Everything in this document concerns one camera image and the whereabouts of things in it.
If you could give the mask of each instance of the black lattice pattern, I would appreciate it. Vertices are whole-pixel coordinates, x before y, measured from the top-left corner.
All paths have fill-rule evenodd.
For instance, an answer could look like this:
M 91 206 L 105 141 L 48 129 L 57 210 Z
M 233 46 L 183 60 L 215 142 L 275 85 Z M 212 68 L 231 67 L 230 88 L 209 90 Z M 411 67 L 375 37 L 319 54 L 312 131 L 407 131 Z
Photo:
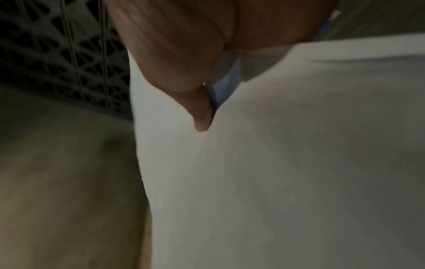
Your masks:
M 3 80 L 131 118 L 128 55 L 103 0 L 0 0 Z

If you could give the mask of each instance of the hand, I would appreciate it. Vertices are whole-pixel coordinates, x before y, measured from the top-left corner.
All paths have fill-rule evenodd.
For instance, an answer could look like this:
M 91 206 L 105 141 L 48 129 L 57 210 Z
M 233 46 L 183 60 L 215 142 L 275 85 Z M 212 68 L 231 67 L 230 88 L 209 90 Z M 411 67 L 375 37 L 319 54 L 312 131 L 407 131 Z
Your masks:
M 206 131 L 214 117 L 203 83 L 224 50 L 308 41 L 338 0 L 106 0 L 146 80 L 170 95 Z

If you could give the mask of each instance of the white fabric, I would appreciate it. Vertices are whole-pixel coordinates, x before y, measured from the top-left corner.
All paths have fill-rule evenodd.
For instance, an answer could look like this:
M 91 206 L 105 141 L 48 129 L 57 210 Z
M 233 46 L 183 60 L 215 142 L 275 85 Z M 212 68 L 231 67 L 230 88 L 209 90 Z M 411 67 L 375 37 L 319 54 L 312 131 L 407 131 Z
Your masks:
M 297 45 L 205 133 L 130 57 L 152 268 L 425 268 L 424 54 L 425 35 Z

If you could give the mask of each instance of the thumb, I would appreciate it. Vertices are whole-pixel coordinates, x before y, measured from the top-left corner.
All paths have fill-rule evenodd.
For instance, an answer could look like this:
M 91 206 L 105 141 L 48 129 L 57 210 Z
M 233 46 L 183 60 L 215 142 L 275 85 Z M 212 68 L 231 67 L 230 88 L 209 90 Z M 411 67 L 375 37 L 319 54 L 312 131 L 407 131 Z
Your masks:
M 215 108 L 212 98 L 203 85 L 186 92 L 162 91 L 182 105 L 193 116 L 195 129 L 198 132 L 208 130 L 214 118 Z

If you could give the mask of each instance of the beige floor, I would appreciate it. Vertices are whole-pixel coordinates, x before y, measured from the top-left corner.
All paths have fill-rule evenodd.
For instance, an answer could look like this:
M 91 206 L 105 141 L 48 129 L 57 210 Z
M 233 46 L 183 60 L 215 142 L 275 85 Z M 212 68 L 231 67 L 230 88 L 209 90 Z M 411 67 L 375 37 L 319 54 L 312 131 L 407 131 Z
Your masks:
M 0 93 L 0 268 L 148 268 L 132 123 Z

